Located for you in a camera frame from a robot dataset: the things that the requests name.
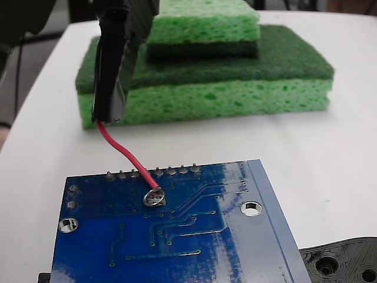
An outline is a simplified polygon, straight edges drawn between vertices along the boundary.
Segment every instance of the mounting hole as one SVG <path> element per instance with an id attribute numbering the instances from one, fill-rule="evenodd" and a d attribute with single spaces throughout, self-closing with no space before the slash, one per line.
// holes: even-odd
<path id="1" fill-rule="evenodd" d="M 365 282 L 376 282 L 377 274 L 374 270 L 367 269 L 362 273 L 361 277 Z"/>
<path id="2" fill-rule="evenodd" d="M 334 274 L 339 268 L 339 264 L 335 258 L 331 258 L 329 256 L 325 256 L 321 258 L 316 263 L 316 269 L 321 273 L 323 276 L 330 276 Z"/>
<path id="3" fill-rule="evenodd" d="M 65 218 L 59 221 L 58 229 L 62 233 L 71 233 L 78 228 L 78 221 L 75 218 Z"/>
<path id="4" fill-rule="evenodd" d="M 257 202 L 244 202 L 241 205 L 241 211 L 246 216 L 258 216 L 262 210 L 262 206 Z"/>

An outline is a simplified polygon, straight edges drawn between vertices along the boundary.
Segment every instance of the black 3d printed part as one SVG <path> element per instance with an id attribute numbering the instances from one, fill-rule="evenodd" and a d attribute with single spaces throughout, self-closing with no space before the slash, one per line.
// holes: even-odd
<path id="1" fill-rule="evenodd" d="M 300 250 L 313 283 L 376 283 L 377 238 L 356 238 Z"/>

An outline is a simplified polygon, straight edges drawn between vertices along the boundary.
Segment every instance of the black cable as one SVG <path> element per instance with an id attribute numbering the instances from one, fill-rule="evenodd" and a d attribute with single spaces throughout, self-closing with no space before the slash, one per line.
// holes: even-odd
<path id="1" fill-rule="evenodd" d="M 7 122 L 0 122 L 0 128 L 11 128 L 11 125 L 8 124 Z"/>
<path id="2" fill-rule="evenodd" d="M 18 113 L 18 96 L 19 96 L 19 73 L 21 69 L 21 58 L 22 58 L 22 49 L 24 47 L 24 39 L 23 36 L 19 42 L 19 49 L 18 49 L 18 58 L 17 58 L 17 69 L 16 69 L 16 90 L 15 90 L 15 97 L 14 97 L 14 119 L 17 117 Z"/>
<path id="3" fill-rule="evenodd" d="M 372 12 L 373 8 L 376 5 L 376 2 L 377 2 L 377 0 L 371 0 L 368 7 L 366 7 L 366 9 L 365 9 L 364 15 L 369 15 Z"/>
<path id="4" fill-rule="evenodd" d="M 284 0 L 285 8 L 287 11 L 290 11 L 290 5 L 289 5 L 289 0 Z"/>

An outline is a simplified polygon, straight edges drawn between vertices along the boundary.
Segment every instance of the black plastic part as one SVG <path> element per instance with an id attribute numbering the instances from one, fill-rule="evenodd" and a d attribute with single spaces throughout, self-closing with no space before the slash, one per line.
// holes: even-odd
<path id="1" fill-rule="evenodd" d="M 112 123 L 123 116 L 138 49 L 149 36 L 159 0 L 94 0 L 93 5 L 101 38 L 95 61 L 92 121 Z"/>
<path id="2" fill-rule="evenodd" d="M 49 283 L 51 273 L 40 273 L 38 276 L 38 283 Z"/>
<path id="3" fill-rule="evenodd" d="M 377 238 L 356 238 L 300 250 L 313 283 L 376 283 Z"/>

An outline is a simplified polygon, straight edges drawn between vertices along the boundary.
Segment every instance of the dark green scouring pad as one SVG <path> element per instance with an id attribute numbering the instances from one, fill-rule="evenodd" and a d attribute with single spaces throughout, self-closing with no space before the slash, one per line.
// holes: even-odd
<path id="1" fill-rule="evenodd" d="M 123 120 L 115 125 L 325 110 L 333 68 L 281 26 L 261 26 L 259 58 L 146 62 L 139 53 Z M 94 39 L 76 86 L 84 128 L 91 128 Z"/>
<path id="2" fill-rule="evenodd" d="M 255 57 L 258 20 L 244 0 L 163 0 L 148 39 L 148 59 Z"/>

